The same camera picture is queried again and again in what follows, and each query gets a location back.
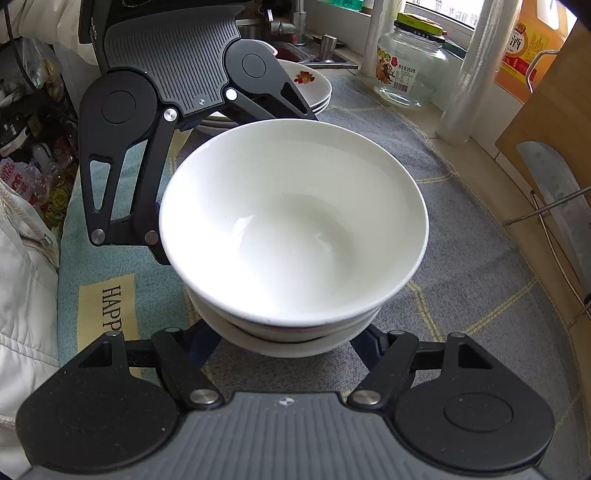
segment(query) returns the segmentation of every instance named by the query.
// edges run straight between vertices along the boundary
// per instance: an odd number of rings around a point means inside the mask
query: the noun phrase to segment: ribbed rubber pad
[[[111,26],[105,34],[109,67],[131,68],[152,80],[163,103],[183,115],[223,102],[226,47],[240,38],[242,5],[185,8]]]
[[[476,480],[409,454],[384,419],[334,393],[237,393],[193,412],[170,443],[121,471],[68,475],[35,467],[21,480]],[[535,470],[503,480],[544,480]]]

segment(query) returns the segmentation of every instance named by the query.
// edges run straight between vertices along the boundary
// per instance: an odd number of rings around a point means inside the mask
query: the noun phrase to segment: plastic wrap roll
[[[368,38],[361,64],[362,75],[375,77],[375,63],[378,56],[379,38],[392,31],[398,12],[404,9],[406,0],[375,0],[369,22]]]
[[[520,9],[521,0],[485,0],[457,86],[437,127],[437,133],[445,142],[461,145],[470,137],[500,68]]]

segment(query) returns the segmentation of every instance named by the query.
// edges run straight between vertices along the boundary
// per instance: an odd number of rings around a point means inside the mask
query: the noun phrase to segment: bottle label
[[[547,44],[548,37],[528,26],[527,22],[519,20],[513,29],[501,67],[525,83],[525,74],[532,60]],[[537,73],[538,70],[534,69],[530,78],[533,80]]]
[[[378,47],[378,62],[375,68],[377,79],[390,88],[407,93],[417,77],[418,68],[407,60],[390,55]]]

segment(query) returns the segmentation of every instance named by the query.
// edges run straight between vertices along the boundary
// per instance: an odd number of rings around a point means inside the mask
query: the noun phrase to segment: green jar lid
[[[407,32],[418,35],[419,37],[427,38],[439,43],[445,42],[445,35],[447,32],[433,20],[429,18],[421,17],[420,15],[405,14],[400,12],[394,25],[397,28],[401,28]]]

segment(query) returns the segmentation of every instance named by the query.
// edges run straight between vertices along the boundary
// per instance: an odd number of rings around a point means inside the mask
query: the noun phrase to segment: bowl rim
[[[289,123],[293,124],[295,122],[306,122],[306,123],[313,122],[315,126],[318,126],[318,124],[322,124],[321,128],[334,128],[337,130],[345,131],[345,132],[347,132],[346,134],[348,134],[348,135],[352,134],[356,137],[359,137],[360,141],[366,142],[368,144],[372,144],[375,147],[382,150],[386,155],[391,157],[391,159],[394,162],[396,162],[402,168],[402,171],[408,176],[408,179],[411,181],[411,184],[414,186],[414,190],[418,194],[418,198],[420,199],[421,205],[423,206],[425,235],[423,238],[423,245],[421,246],[421,251],[420,251],[419,256],[416,259],[413,267],[409,270],[407,275],[400,282],[397,282],[397,284],[392,289],[390,289],[387,293],[385,293],[384,295],[380,296],[379,298],[371,301],[370,303],[366,303],[363,307],[358,307],[357,309],[350,309],[345,313],[341,313],[340,315],[330,316],[327,314],[327,311],[324,310],[320,313],[307,313],[307,314],[298,315],[298,316],[293,316],[293,315],[290,316],[288,314],[273,316],[273,317],[261,316],[261,315],[254,313],[254,312],[250,312],[247,310],[242,310],[240,308],[236,308],[232,305],[225,303],[224,301],[218,300],[216,297],[211,296],[209,293],[205,292],[202,288],[200,288],[199,285],[197,285],[197,283],[195,283],[193,281],[192,278],[190,278],[190,275],[188,275],[184,271],[184,269],[181,267],[181,265],[176,261],[174,255],[171,255],[172,250],[168,245],[167,235],[164,232],[164,229],[162,226],[162,216],[163,216],[163,211],[164,211],[162,206],[164,206],[164,204],[165,204],[165,201],[167,198],[167,193],[169,192],[169,186],[172,183],[172,179],[174,178],[174,176],[177,174],[182,174],[183,167],[186,168],[186,165],[189,165],[189,163],[187,161],[192,161],[192,160],[190,160],[192,157],[198,156],[200,152],[202,152],[203,150],[205,150],[207,148],[210,148],[214,143],[224,141],[224,139],[226,138],[227,135],[235,135],[234,132],[239,131],[240,129],[263,128],[264,124],[267,124],[269,122],[275,122],[275,123],[282,122],[282,123],[286,123],[286,124],[289,124]],[[362,315],[366,312],[369,312],[370,310],[375,309],[376,307],[378,307],[380,305],[383,305],[392,296],[396,295],[400,290],[402,290],[404,288],[404,286],[413,277],[413,275],[416,273],[416,271],[418,270],[419,266],[421,265],[421,263],[423,261],[423,257],[425,255],[425,251],[427,249],[427,243],[428,243],[428,238],[429,238],[429,217],[428,217],[427,205],[425,204],[423,194],[421,193],[421,190],[419,189],[417,182],[413,179],[413,177],[408,172],[408,170],[404,167],[404,165],[402,165],[386,149],[384,149],[383,147],[378,145],[373,140],[370,140],[369,138],[364,137],[361,134],[358,134],[357,132],[354,132],[354,131],[349,130],[344,127],[340,127],[338,125],[329,124],[327,122],[321,122],[321,121],[317,121],[317,120],[300,119],[300,118],[275,118],[275,119],[263,120],[263,121],[253,122],[250,124],[240,125],[238,127],[232,128],[230,130],[226,130],[225,132],[223,132],[215,137],[212,137],[210,140],[206,141],[201,146],[196,148],[192,153],[189,154],[189,156],[183,161],[183,163],[181,163],[181,165],[177,168],[177,170],[174,172],[173,176],[171,177],[170,181],[168,182],[168,185],[164,191],[164,195],[162,198],[160,213],[158,215],[158,226],[160,228],[161,242],[162,242],[164,251],[166,253],[166,256],[167,256],[168,260],[170,261],[171,266],[174,268],[174,270],[178,274],[178,276],[197,295],[204,298],[207,302],[215,305],[216,307],[218,307],[222,310],[225,310],[226,312],[230,313],[231,315],[240,317],[241,319],[247,320],[249,322],[254,322],[254,323],[262,323],[263,325],[273,325],[273,326],[279,326],[279,327],[284,326],[284,327],[304,327],[305,328],[305,327],[315,327],[315,326],[326,325],[329,323],[347,320],[347,319],[350,319],[350,318],[355,317],[357,315]]]

